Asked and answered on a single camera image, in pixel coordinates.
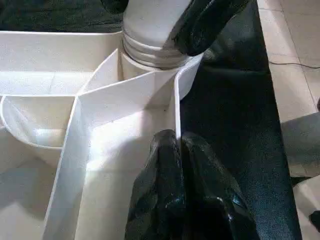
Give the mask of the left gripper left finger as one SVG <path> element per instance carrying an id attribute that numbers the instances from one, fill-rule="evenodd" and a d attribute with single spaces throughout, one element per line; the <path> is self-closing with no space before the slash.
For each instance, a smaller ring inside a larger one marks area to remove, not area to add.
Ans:
<path id="1" fill-rule="evenodd" d="M 186 215 L 185 181 L 176 133 L 156 133 L 133 183 L 126 240 L 180 240 Z"/>

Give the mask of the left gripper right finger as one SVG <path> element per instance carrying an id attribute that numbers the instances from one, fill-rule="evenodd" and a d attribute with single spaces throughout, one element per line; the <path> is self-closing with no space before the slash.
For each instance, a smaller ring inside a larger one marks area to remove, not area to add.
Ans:
<path id="1" fill-rule="evenodd" d="M 201 136 L 184 132 L 181 153 L 191 240 L 258 240 L 236 179 Z"/>

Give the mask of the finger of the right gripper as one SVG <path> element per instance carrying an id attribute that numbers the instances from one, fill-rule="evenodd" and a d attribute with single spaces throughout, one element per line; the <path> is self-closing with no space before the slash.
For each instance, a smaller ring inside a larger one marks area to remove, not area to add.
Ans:
<path id="1" fill-rule="evenodd" d="M 184 55 L 203 53 L 248 0 L 192 0 L 174 26 L 174 46 Z"/>
<path id="2" fill-rule="evenodd" d="M 129 3 L 129 0 L 101 0 L 103 8 L 111 14 L 122 14 Z"/>

